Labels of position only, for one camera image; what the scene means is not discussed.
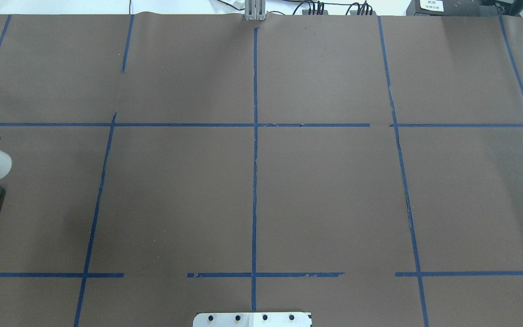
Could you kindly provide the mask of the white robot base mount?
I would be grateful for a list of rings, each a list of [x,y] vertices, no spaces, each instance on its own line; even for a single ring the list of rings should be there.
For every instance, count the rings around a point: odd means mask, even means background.
[[[307,312],[216,312],[197,314],[193,327],[311,327]]]

